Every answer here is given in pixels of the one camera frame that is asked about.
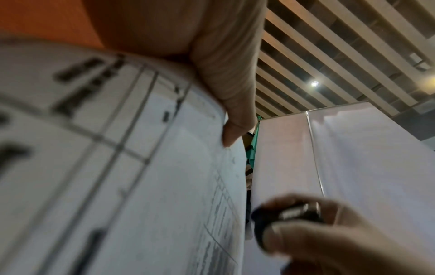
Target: black object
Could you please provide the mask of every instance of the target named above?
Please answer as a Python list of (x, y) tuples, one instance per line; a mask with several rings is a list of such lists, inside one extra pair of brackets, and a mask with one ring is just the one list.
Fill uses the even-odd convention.
[(286, 209), (270, 210), (257, 208), (251, 215), (255, 223), (254, 234), (258, 245), (263, 249), (263, 232), (274, 222), (291, 222), (294, 220), (306, 220), (324, 223), (320, 214), (319, 203), (297, 203)]

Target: green cloth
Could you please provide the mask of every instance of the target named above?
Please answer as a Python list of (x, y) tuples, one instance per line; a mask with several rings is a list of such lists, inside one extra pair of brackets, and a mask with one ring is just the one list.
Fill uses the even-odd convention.
[(257, 116), (258, 125), (254, 133), (254, 138), (252, 139), (251, 145), (248, 146), (248, 150), (246, 150), (246, 158), (248, 164), (254, 168), (255, 163), (255, 150), (257, 148), (257, 137), (258, 137), (258, 129), (260, 128), (260, 120), (262, 120), (261, 116)]

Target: fingernail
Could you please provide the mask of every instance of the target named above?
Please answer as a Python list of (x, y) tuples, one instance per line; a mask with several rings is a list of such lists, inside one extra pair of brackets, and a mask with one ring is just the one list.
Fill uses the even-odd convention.
[(263, 233), (263, 244), (269, 252), (283, 251), (284, 244), (279, 228), (275, 226), (269, 226)]

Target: white partition wall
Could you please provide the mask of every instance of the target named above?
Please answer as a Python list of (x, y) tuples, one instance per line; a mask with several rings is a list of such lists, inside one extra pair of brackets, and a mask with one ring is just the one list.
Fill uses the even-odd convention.
[[(322, 186), (435, 258), (435, 153), (370, 103), (261, 121), (255, 162), (252, 207), (288, 192), (321, 196)], [(284, 263), (246, 241), (243, 274), (278, 274)]]

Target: ceiling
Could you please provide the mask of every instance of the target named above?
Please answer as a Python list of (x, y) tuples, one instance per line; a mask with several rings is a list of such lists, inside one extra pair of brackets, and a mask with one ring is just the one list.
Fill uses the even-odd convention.
[(368, 100), (395, 117), (435, 93), (434, 64), (433, 0), (269, 0), (256, 111)]

